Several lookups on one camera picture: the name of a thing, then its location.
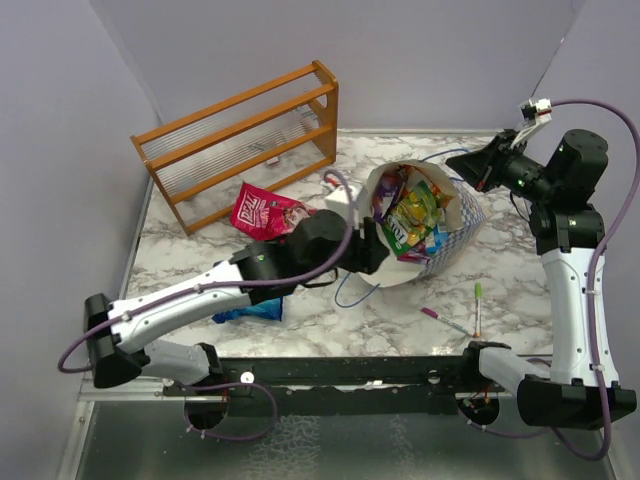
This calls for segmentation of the blue gummy snack bag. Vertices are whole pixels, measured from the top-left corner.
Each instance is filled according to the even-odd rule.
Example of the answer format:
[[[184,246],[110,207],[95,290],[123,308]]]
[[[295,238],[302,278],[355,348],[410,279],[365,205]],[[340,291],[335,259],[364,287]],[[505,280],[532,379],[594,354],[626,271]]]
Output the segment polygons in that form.
[[[228,321],[242,317],[256,317],[264,320],[281,321],[283,316],[283,298],[276,298],[263,301],[256,305],[237,308],[226,312],[217,313],[212,316],[212,321],[216,324],[224,324]]]

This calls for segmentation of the purple snack bag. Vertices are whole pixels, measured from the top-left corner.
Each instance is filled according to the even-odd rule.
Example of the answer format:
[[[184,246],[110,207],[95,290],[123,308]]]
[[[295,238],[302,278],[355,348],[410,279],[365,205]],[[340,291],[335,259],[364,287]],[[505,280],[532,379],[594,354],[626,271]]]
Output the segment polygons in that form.
[[[382,224],[388,211],[397,204],[406,185],[407,174],[402,166],[385,171],[372,196],[373,219]]]

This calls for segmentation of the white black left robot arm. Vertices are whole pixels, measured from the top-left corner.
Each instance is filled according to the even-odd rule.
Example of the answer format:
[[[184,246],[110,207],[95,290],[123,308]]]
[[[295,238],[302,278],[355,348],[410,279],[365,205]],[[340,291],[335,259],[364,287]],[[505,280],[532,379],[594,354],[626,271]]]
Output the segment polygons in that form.
[[[106,389],[151,376],[210,394],[222,374],[214,347],[180,345],[164,335],[218,313],[282,298],[298,286],[315,288],[319,277],[333,270],[372,274],[388,254],[373,219],[350,229],[337,213],[319,210],[291,233],[254,241],[174,286],[130,300],[92,295],[84,302],[84,329],[93,384]]]

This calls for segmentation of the red pink snack bag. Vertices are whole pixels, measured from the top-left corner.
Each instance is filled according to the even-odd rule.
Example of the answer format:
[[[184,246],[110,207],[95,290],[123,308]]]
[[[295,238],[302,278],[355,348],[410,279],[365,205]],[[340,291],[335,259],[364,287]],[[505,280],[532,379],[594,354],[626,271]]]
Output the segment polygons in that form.
[[[291,233],[316,210],[244,182],[231,212],[233,227],[253,240],[267,241]]]

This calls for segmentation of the small blue snack packet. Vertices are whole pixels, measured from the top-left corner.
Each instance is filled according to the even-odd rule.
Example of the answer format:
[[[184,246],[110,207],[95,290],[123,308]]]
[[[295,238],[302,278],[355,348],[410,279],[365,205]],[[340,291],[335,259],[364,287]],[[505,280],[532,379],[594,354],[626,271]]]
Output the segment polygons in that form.
[[[430,235],[424,239],[424,251],[428,257],[434,256],[446,243],[449,232],[436,225]]]

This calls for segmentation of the green snack bag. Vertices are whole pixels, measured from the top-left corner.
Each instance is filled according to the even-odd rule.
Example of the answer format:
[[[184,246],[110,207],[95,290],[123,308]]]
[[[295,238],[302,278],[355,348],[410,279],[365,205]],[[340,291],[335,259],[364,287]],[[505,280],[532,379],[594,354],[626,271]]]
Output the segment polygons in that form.
[[[393,253],[403,255],[431,234],[453,198],[428,179],[406,189],[382,225]]]

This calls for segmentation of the blue checkered paper bag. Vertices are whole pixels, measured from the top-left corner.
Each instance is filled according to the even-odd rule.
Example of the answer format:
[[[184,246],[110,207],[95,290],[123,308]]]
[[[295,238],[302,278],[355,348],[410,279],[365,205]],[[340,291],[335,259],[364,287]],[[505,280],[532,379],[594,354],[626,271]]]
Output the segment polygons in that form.
[[[438,165],[428,161],[392,162],[374,169],[359,190],[358,213],[370,213],[376,221],[380,220],[392,208],[391,200],[403,197],[407,188],[418,181],[444,186],[450,200],[438,209],[438,221],[429,234],[400,253],[395,251],[396,240],[386,235],[385,225],[375,225],[375,232],[390,254],[375,273],[360,275],[373,290],[441,273],[453,265],[487,220],[485,210],[464,181],[446,176]]]

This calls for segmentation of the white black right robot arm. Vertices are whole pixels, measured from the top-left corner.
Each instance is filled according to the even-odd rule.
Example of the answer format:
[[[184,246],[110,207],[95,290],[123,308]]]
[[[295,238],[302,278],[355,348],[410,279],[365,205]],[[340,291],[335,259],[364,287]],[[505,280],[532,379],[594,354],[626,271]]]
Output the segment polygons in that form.
[[[564,134],[546,165],[497,134],[485,147],[451,157],[447,166],[475,190],[505,187],[530,202],[529,228],[550,291],[553,358],[549,369],[528,363],[508,346],[471,342],[459,367],[461,383],[481,391],[493,381],[515,396],[529,426],[596,430],[637,407],[619,384],[610,353],[602,281],[602,216],[589,199],[608,164],[607,142],[581,129]]]

